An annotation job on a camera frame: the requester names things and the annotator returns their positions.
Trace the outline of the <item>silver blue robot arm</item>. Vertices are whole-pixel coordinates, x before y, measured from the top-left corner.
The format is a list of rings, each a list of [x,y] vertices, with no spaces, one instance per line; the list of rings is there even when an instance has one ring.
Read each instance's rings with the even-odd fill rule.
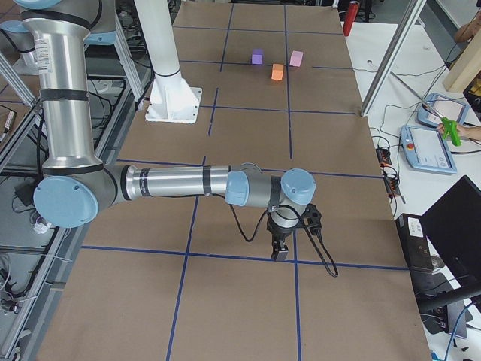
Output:
[[[76,228],[105,208],[140,197],[222,196],[231,207],[263,209],[272,258],[284,260],[286,238],[304,229],[311,240],[320,225],[308,220],[316,182],[299,168],[279,177],[256,165],[136,168],[107,166],[95,155],[85,44],[93,32],[113,27],[115,6],[106,1],[21,1],[23,27],[34,39],[49,156],[33,202],[54,226]]]

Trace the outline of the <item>person's hand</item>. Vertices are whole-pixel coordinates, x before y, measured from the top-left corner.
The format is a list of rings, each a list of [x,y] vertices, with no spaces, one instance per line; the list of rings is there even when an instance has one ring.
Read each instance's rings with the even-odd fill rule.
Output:
[[[480,126],[461,126],[457,125],[457,131],[460,137],[469,138],[475,141],[481,141],[481,127]]]

